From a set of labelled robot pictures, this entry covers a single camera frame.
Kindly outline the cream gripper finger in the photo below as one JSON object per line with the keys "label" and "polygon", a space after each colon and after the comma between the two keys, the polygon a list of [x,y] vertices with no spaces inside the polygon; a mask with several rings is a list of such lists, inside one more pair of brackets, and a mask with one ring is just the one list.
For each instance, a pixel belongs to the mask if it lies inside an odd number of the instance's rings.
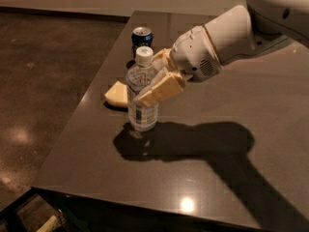
{"label": "cream gripper finger", "polygon": [[167,68],[169,71],[174,71],[177,67],[170,57],[170,48],[163,48],[153,57],[153,66],[157,71]]}
{"label": "cream gripper finger", "polygon": [[180,94],[188,79],[189,76],[181,71],[170,72],[167,68],[163,68],[133,101],[143,107],[159,104]]}

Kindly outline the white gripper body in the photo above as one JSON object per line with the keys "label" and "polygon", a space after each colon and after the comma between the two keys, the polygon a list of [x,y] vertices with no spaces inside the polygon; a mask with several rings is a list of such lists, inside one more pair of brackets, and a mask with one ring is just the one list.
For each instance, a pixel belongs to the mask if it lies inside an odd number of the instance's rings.
{"label": "white gripper body", "polygon": [[187,80],[204,82],[220,72],[220,62],[203,26],[196,26],[177,38],[170,51],[173,64]]}

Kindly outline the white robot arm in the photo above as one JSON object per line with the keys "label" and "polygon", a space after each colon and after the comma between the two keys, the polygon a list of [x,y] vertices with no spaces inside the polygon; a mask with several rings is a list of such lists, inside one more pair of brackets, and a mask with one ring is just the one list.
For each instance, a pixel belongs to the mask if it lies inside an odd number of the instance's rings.
{"label": "white robot arm", "polygon": [[160,50],[154,56],[158,75],[134,101],[158,104],[181,93],[187,80],[203,82],[224,66],[269,54],[290,40],[309,46],[309,0],[246,0]]}

